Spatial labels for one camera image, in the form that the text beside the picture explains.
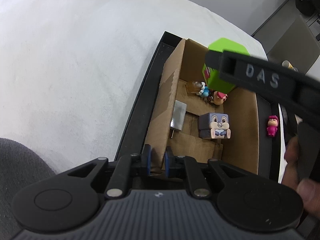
person's leg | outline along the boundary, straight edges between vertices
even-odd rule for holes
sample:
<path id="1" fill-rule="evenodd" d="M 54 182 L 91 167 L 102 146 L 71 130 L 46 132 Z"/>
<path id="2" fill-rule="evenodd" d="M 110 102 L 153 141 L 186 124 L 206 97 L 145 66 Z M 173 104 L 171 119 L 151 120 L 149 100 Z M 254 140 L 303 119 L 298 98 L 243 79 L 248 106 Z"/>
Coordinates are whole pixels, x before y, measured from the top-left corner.
<path id="1" fill-rule="evenodd" d="M 33 151 L 0 138 L 0 239 L 10 239 L 20 229 L 12 211 L 13 196 L 23 187 L 54 175 Z"/>

white tablecloth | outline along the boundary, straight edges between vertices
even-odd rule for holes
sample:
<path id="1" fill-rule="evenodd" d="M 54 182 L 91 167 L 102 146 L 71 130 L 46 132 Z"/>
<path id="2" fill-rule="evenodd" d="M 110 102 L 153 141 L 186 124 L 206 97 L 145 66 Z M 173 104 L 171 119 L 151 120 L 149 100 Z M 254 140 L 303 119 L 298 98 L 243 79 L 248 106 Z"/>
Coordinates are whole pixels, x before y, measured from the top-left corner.
<path id="1" fill-rule="evenodd" d="M 0 0 L 0 137 L 56 172 L 113 160 L 164 31 L 261 44 L 188 0 Z"/>

ribbed gray surface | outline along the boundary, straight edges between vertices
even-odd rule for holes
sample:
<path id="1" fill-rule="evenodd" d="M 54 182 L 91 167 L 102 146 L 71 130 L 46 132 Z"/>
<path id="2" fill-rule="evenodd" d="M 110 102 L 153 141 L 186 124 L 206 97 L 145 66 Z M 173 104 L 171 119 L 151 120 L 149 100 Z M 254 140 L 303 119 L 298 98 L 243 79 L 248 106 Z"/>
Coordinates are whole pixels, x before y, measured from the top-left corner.
<path id="1" fill-rule="evenodd" d="M 303 239 L 294 230 L 272 235 L 248 233 L 226 223 L 209 201 L 193 199 L 185 190 L 161 193 L 133 190 L 124 199 L 108 201 L 82 228 L 60 235 L 22 231 L 14 240 Z"/>

green object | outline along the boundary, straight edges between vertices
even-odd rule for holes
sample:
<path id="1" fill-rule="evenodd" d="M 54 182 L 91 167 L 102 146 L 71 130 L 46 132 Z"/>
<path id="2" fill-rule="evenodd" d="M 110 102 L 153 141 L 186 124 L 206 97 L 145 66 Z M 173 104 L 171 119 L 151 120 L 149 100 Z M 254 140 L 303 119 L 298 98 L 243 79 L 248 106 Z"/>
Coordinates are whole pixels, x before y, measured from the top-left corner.
<path id="1" fill-rule="evenodd" d="M 228 50 L 228 51 L 232 51 L 232 52 L 236 52 L 236 53 L 240 53 L 248 56 L 250 55 L 247 49 L 245 48 L 245 46 L 226 38 L 220 38 L 215 42 L 211 43 L 208 49 L 215 50 L 218 52 L 223 52 L 224 50 Z M 221 80 L 219 78 L 219 71 L 217 69 L 207 67 L 205 64 L 202 68 L 202 74 L 207 83 L 207 86 L 210 89 L 213 89 L 215 91 L 228 94 L 236 86 L 234 84 Z"/>

human hand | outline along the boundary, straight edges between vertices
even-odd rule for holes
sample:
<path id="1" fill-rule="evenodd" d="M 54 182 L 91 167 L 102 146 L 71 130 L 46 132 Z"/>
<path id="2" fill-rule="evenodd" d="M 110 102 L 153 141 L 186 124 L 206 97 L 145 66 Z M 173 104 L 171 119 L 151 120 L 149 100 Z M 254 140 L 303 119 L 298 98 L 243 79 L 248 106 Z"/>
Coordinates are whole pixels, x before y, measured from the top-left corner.
<path id="1" fill-rule="evenodd" d="M 294 137 L 288 143 L 287 150 L 284 154 L 284 159 L 288 164 L 285 168 L 281 183 L 296 190 L 303 200 L 304 209 L 310 214 L 320 218 L 320 183 L 311 179 L 303 179 L 299 183 L 297 172 L 298 158 L 298 138 Z"/>

